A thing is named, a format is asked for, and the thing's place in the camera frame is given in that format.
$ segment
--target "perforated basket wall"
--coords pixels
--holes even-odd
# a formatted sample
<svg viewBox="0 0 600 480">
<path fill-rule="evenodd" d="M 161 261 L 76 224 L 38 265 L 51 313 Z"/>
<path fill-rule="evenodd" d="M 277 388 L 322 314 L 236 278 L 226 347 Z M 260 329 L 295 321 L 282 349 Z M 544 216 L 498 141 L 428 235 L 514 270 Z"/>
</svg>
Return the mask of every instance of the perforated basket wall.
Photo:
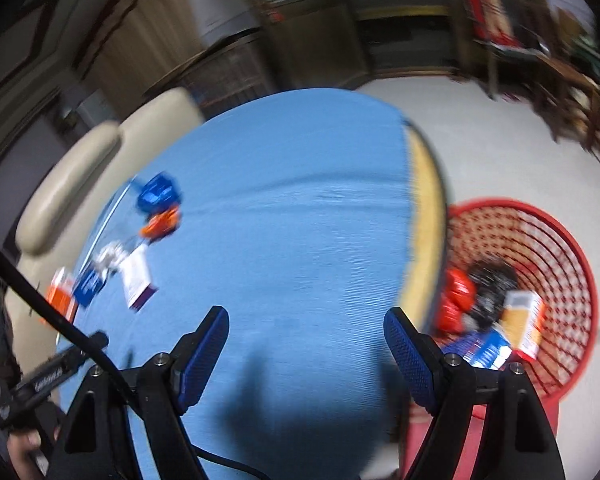
<svg viewBox="0 0 600 480">
<path fill-rule="evenodd" d="M 558 402 L 583 373 L 598 326 L 596 285 L 582 250 L 557 220 L 515 200 L 475 200 L 449 213 L 449 265 L 466 269 L 499 256 L 522 288 L 544 300 L 538 360 L 525 367 L 542 402 Z"/>
</svg>

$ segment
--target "table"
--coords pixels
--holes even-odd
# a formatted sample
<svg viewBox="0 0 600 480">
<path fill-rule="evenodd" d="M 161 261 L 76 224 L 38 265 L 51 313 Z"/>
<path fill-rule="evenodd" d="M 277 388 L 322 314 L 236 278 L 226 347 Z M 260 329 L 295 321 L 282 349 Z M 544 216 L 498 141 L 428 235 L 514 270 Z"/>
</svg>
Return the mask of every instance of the table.
<svg viewBox="0 0 600 480">
<path fill-rule="evenodd" d="M 272 478 L 354 478 L 401 396 L 384 313 L 398 299 L 424 328 L 440 282 L 446 207 L 424 140 L 366 96 L 286 92 L 205 123 L 139 177 L 159 171 L 184 201 L 180 229 L 148 248 L 158 292 L 130 312 L 113 276 L 76 324 L 107 332 L 108 355 L 129 367 L 222 304 L 227 344 L 183 417 L 192 443 Z M 134 202 L 122 198 L 102 244 L 137 232 Z M 141 421 L 131 424 L 143 475 L 156 478 Z"/>
</svg>

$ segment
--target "basket rim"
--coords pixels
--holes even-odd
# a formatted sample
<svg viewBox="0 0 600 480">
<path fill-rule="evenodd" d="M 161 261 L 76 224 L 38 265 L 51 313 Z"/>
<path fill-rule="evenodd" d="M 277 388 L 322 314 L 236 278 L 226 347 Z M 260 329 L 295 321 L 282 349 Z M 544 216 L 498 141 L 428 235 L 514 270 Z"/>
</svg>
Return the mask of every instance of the basket rim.
<svg viewBox="0 0 600 480">
<path fill-rule="evenodd" d="M 569 380 L 555 393 L 542 398 L 544 402 L 558 403 L 575 386 L 575 383 L 580 379 L 581 375 L 586 370 L 591 355 L 593 354 L 593 349 L 596 346 L 596 339 L 598 337 L 598 290 L 596 288 L 596 282 L 593 278 L 593 272 L 589 265 L 589 261 L 587 260 L 584 251 L 577 243 L 575 238 L 560 222 L 549 215 L 549 213 L 546 213 L 545 211 L 542 211 L 531 204 L 520 202 L 519 200 L 506 197 L 484 197 L 466 200 L 464 202 L 449 206 L 449 219 L 452 220 L 462 213 L 466 213 L 474 209 L 482 209 L 485 207 L 509 207 L 528 213 L 531 216 L 535 216 L 542 222 L 545 222 L 549 227 L 553 228 L 555 232 L 558 233 L 558 235 L 560 235 L 560 237 L 567 243 L 568 247 L 573 251 L 573 254 L 575 254 L 576 259 L 578 260 L 580 266 L 582 267 L 582 271 L 584 272 L 591 301 L 591 329 L 589 331 L 589 340 L 587 341 L 587 346 L 584 350 L 582 359 L 578 363 L 576 371 L 569 377 Z"/>
</svg>

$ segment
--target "beige sofa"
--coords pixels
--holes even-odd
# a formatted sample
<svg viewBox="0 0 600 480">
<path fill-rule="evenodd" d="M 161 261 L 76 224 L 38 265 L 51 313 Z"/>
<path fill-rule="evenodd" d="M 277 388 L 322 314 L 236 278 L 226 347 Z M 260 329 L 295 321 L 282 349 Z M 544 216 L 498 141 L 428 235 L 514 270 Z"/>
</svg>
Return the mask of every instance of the beige sofa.
<svg viewBox="0 0 600 480">
<path fill-rule="evenodd" d="M 44 294 L 56 269 L 73 268 L 112 194 L 149 161 L 204 121 L 189 94 L 171 89 L 122 124 L 105 122 L 88 132 L 38 187 L 20 219 L 18 270 Z M 16 294 L 6 307 L 14 352 L 24 372 L 54 354 L 56 332 L 41 323 Z"/>
</svg>

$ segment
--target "blue gripper pad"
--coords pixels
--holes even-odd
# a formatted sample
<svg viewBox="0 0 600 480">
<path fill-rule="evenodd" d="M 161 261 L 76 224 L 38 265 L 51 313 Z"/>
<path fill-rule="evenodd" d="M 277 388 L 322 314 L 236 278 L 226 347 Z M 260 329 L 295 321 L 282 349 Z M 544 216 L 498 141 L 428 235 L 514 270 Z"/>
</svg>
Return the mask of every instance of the blue gripper pad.
<svg viewBox="0 0 600 480">
<path fill-rule="evenodd" d="M 179 415 L 200 400 L 228 335 L 228 312 L 213 306 L 197 330 L 182 336 L 171 352 L 171 387 Z"/>
<path fill-rule="evenodd" d="M 435 415 L 443 396 L 443 354 L 438 346 L 420 334 L 399 307 L 391 308 L 384 316 L 384 339 L 413 400 Z"/>
</svg>

